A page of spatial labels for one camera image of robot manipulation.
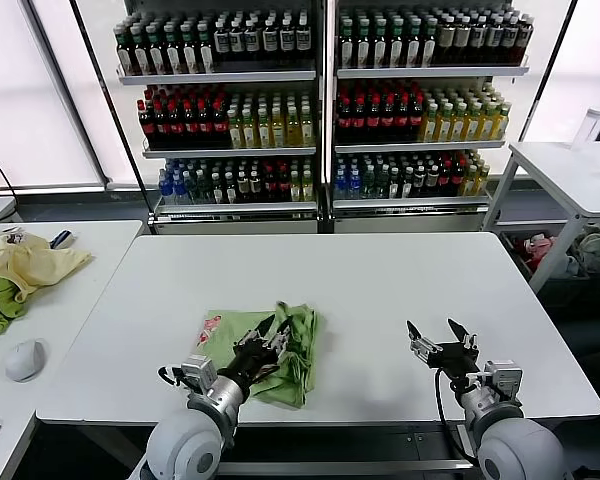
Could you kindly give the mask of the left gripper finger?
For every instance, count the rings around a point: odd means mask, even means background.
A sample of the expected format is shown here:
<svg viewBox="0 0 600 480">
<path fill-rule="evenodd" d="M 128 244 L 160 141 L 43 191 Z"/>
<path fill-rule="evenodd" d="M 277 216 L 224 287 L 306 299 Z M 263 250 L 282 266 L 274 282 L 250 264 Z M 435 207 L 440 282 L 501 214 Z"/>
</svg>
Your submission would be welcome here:
<svg viewBox="0 0 600 480">
<path fill-rule="evenodd" d="M 282 356 L 287 349 L 291 330 L 291 318 L 287 318 L 279 325 L 275 334 L 267 341 L 267 349 L 277 356 Z"/>
<path fill-rule="evenodd" d="M 269 332 L 274 319 L 275 315 L 271 314 L 261 320 L 253 329 L 250 329 L 245 333 L 245 335 L 237 342 L 237 345 L 241 347 L 251 344 L 268 346 L 269 340 L 266 338 L 266 334 Z"/>
</svg>

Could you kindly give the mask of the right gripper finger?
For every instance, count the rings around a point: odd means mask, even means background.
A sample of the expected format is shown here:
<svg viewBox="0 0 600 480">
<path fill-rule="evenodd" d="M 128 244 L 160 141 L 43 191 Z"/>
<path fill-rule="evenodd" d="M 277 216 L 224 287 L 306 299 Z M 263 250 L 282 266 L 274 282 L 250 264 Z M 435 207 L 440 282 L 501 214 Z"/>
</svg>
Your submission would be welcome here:
<svg viewBox="0 0 600 480">
<path fill-rule="evenodd" d="M 463 348 L 463 352 L 472 357 L 478 357 L 478 344 L 477 344 L 477 335 L 470 334 L 463 325 L 457 323 L 455 320 L 449 318 L 448 319 L 449 327 L 451 328 L 453 334 L 461 344 Z"/>
<path fill-rule="evenodd" d="M 416 357 L 428 358 L 431 354 L 437 354 L 442 351 L 442 348 L 439 345 L 424 337 L 411 321 L 407 321 L 406 325 L 410 341 L 410 350 Z"/>
</svg>

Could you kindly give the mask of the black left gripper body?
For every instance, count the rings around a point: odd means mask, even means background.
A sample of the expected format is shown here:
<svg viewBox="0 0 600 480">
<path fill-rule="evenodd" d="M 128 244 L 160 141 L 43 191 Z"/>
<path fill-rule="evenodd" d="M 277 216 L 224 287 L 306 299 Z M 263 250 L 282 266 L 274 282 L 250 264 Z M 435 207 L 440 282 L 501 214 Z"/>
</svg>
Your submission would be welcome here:
<svg viewBox="0 0 600 480">
<path fill-rule="evenodd" d="M 258 382 L 260 371 L 265 366 L 278 363 L 276 351 L 266 347 L 263 342 L 236 344 L 233 352 L 234 358 L 219 370 L 219 375 L 232 380 L 240 388 L 250 388 Z"/>
</svg>

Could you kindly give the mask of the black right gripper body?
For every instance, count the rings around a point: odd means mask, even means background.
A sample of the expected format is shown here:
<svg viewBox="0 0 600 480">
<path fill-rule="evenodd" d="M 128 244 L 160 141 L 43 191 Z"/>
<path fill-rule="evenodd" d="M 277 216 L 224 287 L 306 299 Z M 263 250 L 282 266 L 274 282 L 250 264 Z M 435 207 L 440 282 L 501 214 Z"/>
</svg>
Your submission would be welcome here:
<svg viewBox="0 0 600 480">
<path fill-rule="evenodd" d="M 441 369 L 455 385 L 468 385 L 468 374 L 477 373 L 477 347 L 467 348 L 463 343 L 442 343 L 427 357 L 427 365 Z"/>
</svg>

